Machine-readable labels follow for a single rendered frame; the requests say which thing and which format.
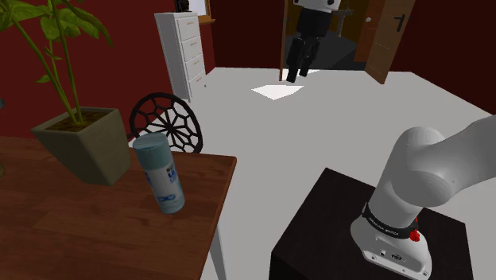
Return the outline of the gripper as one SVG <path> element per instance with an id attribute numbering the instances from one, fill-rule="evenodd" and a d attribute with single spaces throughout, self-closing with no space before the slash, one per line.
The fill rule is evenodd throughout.
<path id="1" fill-rule="evenodd" d="M 301 38 L 294 38 L 290 46 L 286 60 L 289 72 L 286 80 L 290 83 L 296 81 L 296 75 L 300 67 L 299 75 L 307 76 L 311 64 L 316 59 L 321 37 L 325 37 L 330 25 L 330 14 L 323 11 L 303 8 L 299 14 L 296 31 Z"/>

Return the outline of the brown wooden door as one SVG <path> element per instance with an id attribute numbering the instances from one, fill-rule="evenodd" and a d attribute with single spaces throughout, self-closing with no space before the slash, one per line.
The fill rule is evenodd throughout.
<path id="1" fill-rule="evenodd" d="M 369 0 L 355 62 L 384 84 L 416 0 Z"/>

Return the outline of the white chest of drawers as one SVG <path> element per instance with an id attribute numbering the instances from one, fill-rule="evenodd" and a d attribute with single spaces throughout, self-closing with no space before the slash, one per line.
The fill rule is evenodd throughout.
<path id="1" fill-rule="evenodd" d="M 188 0 L 173 0 L 175 11 L 155 13 L 173 94 L 191 101 L 206 87 L 206 70 L 198 14 Z"/>

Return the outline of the black web-back chair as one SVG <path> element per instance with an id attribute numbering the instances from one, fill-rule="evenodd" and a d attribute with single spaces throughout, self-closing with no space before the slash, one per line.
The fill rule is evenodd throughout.
<path id="1" fill-rule="evenodd" d="M 155 129 L 165 134 L 172 149 L 190 153 L 203 149 L 203 135 L 195 113 L 173 94 L 154 92 L 139 99 L 130 113 L 129 125 L 129 141 Z"/>

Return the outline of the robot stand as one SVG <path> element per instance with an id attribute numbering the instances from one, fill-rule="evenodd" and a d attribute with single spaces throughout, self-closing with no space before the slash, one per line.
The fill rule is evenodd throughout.
<path id="1" fill-rule="evenodd" d="M 351 237 L 373 191 L 325 169 L 272 250 L 269 280 L 410 280 L 366 261 Z M 428 280 L 474 280 L 465 224 L 428 208 L 419 224 L 432 256 Z"/>

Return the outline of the pale blue spray can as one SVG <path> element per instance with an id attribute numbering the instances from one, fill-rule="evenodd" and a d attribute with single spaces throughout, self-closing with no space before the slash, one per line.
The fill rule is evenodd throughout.
<path id="1" fill-rule="evenodd" d="M 134 141 L 133 148 L 161 212 L 180 211 L 185 197 L 166 135 L 144 134 Z"/>

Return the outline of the green plant in olive pot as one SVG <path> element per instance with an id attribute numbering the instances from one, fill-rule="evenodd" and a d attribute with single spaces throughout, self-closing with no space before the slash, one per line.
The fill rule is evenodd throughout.
<path id="1" fill-rule="evenodd" d="M 36 139 L 82 182 L 112 186 L 131 165 L 129 145 L 116 108 L 79 103 L 67 39 L 82 32 L 93 38 L 110 34 L 94 15 L 71 0 L 47 0 L 34 6 L 23 0 L 0 0 L 0 32 L 15 27 L 40 60 L 65 112 L 31 129 Z"/>

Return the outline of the brown wooden table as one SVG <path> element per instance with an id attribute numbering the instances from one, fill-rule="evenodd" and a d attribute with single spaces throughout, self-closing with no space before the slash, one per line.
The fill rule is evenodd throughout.
<path id="1" fill-rule="evenodd" d="M 200 280 L 237 160 L 173 158 L 186 202 L 165 215 L 138 161 L 89 185 L 36 139 L 0 136 L 0 280 Z"/>

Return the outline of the window with wooden frame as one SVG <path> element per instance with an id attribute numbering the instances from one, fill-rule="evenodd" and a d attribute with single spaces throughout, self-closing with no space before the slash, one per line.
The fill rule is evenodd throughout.
<path id="1" fill-rule="evenodd" d="M 211 16 L 210 0 L 188 0 L 189 10 L 196 13 L 199 18 L 199 24 L 211 24 L 215 19 Z"/>

